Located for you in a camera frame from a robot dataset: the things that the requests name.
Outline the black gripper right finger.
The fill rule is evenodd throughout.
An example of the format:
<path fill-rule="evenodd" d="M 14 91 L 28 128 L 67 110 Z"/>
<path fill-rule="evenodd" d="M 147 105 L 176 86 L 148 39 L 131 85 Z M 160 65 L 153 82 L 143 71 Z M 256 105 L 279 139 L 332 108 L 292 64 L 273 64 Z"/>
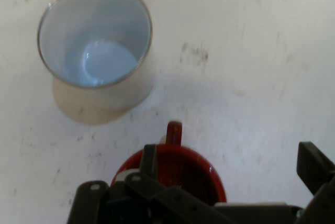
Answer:
<path fill-rule="evenodd" d="M 297 174 L 313 198 L 296 222 L 334 223 L 334 163 L 312 142 L 301 142 L 298 145 Z"/>

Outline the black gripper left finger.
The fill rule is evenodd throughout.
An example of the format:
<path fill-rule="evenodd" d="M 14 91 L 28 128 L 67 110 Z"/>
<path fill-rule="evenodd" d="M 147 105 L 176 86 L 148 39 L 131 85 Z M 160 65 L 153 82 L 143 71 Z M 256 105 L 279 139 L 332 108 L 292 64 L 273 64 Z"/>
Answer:
<path fill-rule="evenodd" d="M 201 155 L 177 144 L 148 144 L 111 185 L 81 184 L 68 223 L 231 223 L 217 173 Z"/>

